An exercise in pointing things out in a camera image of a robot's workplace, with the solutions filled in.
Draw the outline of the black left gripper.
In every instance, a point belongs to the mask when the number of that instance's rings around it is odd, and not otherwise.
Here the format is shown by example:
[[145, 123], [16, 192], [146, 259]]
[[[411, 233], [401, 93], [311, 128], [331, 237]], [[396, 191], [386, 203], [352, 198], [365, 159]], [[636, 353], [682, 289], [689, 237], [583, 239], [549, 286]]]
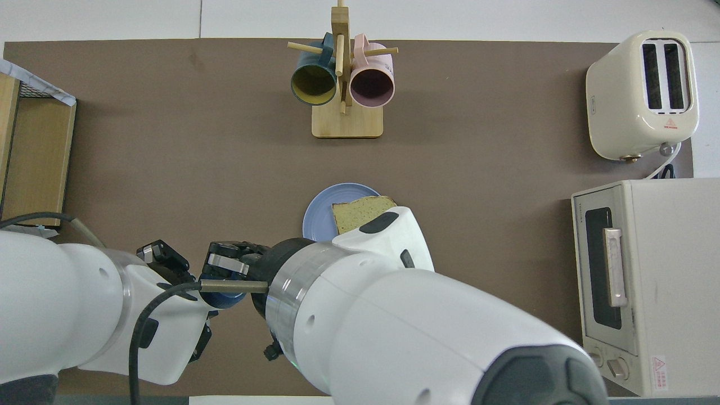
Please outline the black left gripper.
[[[206, 274], [201, 274], [199, 277], [191, 274], [190, 264], [187, 259], [178, 254], [175, 249], [170, 247], [169, 244], [163, 240], [156, 240], [150, 244], [139, 247], [137, 249], [137, 257], [152, 269], [160, 270], [160, 277], [172, 286], [181, 285], [183, 283], [199, 282], [203, 279], [212, 279]], [[189, 302], [203, 302], [208, 305], [209, 308], [214, 309], [214, 306], [209, 305], [209, 303], [205, 302], [202, 297], [198, 298], [190, 292], [181, 292], [178, 293], [177, 296], [184, 298]], [[211, 331], [210, 326], [203, 326], [200, 337], [193, 349], [193, 353], [191, 354], [191, 362], [195, 362], [200, 359], [212, 336], [213, 332]]]

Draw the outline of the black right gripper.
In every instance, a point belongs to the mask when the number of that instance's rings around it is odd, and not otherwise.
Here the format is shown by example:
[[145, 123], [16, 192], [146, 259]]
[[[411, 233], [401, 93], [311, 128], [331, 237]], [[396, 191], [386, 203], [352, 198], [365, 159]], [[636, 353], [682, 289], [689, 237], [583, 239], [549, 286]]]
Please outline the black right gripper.
[[[263, 245], [251, 242], [211, 242], [208, 256], [201, 271], [202, 278], [213, 280], [248, 280], [267, 282], [268, 287], [273, 283], [281, 267], [296, 252], [311, 245], [312, 240], [307, 238], [289, 238], [265, 249]], [[254, 264], [247, 265], [238, 259], [249, 254], [259, 254]]]

